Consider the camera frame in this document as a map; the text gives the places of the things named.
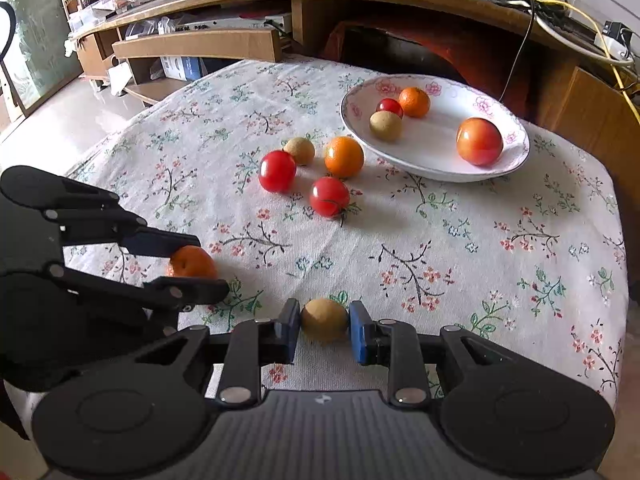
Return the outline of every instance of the cherry tomato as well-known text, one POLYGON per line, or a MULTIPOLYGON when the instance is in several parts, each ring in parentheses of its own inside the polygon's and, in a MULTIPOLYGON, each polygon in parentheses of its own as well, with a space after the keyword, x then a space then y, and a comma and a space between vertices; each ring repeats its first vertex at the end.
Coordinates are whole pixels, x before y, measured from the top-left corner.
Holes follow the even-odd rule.
POLYGON ((296 161, 287 152, 267 153, 260 162, 258 180, 270 193, 286 193, 296 176, 296 161))
POLYGON ((456 149, 467 162, 486 166, 495 162, 502 153, 502 136, 492 122, 472 117, 460 124, 456 149))
POLYGON ((349 205, 349 190, 337 178, 324 176, 314 182, 309 203, 320 216, 331 218, 349 205))
POLYGON ((376 111, 377 112, 382 112, 382 111, 393 112, 401 119, 402 119, 402 116, 404 115, 404 112, 402 111, 402 107, 400 106, 400 103, 395 99, 392 99, 391 97, 385 97, 384 99, 382 99, 382 101, 378 103, 378 106, 376 106, 376 111))

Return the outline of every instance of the wooden shelf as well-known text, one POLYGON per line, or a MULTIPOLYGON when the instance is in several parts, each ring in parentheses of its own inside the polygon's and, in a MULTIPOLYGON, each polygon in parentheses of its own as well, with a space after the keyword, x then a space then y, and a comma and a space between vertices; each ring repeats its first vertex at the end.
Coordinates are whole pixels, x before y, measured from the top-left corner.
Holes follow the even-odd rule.
POLYGON ((142 102, 154 105, 190 83, 191 81, 178 81, 177 79, 163 77, 155 81, 142 83, 142 85, 128 84, 124 91, 133 95, 133 97, 137 97, 142 102))
POLYGON ((113 51, 119 59, 186 56, 279 61, 282 58, 278 31, 270 28, 198 30, 147 36, 118 41, 113 44, 113 51))

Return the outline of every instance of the brown round fruit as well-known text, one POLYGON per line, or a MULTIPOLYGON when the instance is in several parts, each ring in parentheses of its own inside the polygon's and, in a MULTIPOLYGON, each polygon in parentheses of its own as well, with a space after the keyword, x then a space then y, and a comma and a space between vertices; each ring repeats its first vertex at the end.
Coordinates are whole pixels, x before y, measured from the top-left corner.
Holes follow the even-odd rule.
POLYGON ((293 157, 298 166, 308 166, 314 161, 316 149, 305 137, 294 137, 284 145, 283 150, 293 157))
POLYGON ((314 341, 329 343, 343 338, 349 315, 336 301, 320 298, 309 301, 300 313, 303 332, 314 341))
POLYGON ((369 118, 369 129, 374 137, 385 142, 395 142, 402 133, 402 119, 393 112, 381 110, 369 118))

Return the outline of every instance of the electronic device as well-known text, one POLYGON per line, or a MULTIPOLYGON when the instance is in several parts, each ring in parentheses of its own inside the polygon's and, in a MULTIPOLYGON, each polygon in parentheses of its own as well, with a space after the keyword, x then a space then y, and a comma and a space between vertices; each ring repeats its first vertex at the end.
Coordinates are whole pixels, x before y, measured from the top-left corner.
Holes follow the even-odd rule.
POLYGON ((115 193, 26 166, 0 177, 0 210, 0 376, 49 390, 31 421, 47 480, 598 478, 614 432, 606 400, 476 334, 418 334, 353 301, 353 357, 388 368, 386 396, 263 391, 261 366, 294 362, 295 299, 230 333, 165 336, 180 310, 222 300, 226 283, 110 282, 66 267, 62 247, 115 241, 168 256, 196 237, 151 229, 115 193), (443 399, 431 398, 425 364, 443 399))

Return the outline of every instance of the white cable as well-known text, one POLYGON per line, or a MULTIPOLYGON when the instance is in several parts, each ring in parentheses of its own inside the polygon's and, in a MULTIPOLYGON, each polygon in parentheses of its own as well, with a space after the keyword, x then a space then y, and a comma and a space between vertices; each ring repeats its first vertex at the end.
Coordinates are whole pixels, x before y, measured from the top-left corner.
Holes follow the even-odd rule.
MULTIPOLYGON (((524 0, 505 0, 505 3, 510 5, 520 5, 521 7, 530 9, 529 3, 524 0)), ((579 52, 583 56, 590 57, 591 59, 595 59, 602 63, 607 63, 615 66, 632 66, 636 64, 636 62, 633 59, 627 59, 627 60, 609 59, 606 56, 601 56, 600 54, 596 54, 591 50, 588 50, 578 44, 575 44, 573 41, 568 40, 561 34, 558 34, 555 30, 553 30, 553 28, 545 20, 540 18, 540 16, 538 16, 537 14, 536 14, 536 23, 540 26, 540 28, 542 28, 542 30, 544 30, 552 38, 554 38, 555 40, 558 40, 564 46, 567 46, 570 49, 575 50, 576 52, 579 52)))

